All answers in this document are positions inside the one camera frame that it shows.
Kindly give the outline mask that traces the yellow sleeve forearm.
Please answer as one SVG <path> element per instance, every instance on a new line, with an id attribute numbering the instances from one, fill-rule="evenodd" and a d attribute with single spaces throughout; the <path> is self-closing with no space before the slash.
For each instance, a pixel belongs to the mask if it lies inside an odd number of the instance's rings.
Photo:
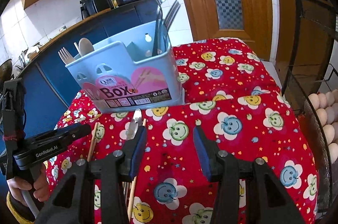
<path id="1" fill-rule="evenodd" d="M 6 205 L 13 217 L 20 224 L 33 224 L 35 222 L 35 216 L 30 211 L 29 207 L 23 205 L 21 202 L 17 201 L 12 195 L 11 192 L 7 193 L 6 196 Z"/>

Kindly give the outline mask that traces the person's left hand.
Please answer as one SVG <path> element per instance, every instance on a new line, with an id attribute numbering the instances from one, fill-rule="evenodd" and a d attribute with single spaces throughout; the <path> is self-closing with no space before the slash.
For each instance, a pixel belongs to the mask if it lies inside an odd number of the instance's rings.
<path id="1" fill-rule="evenodd" d="M 46 179 L 45 170 L 45 165 L 42 163 L 40 168 L 40 176 L 34 182 L 33 186 L 29 182 L 18 177 L 7 180 L 7 185 L 9 186 L 9 190 L 14 199 L 22 203 L 24 206 L 27 206 L 21 191 L 29 191 L 34 188 L 35 191 L 33 196 L 35 199 L 39 200 L 40 202 L 45 202 L 49 198 L 49 184 Z"/>

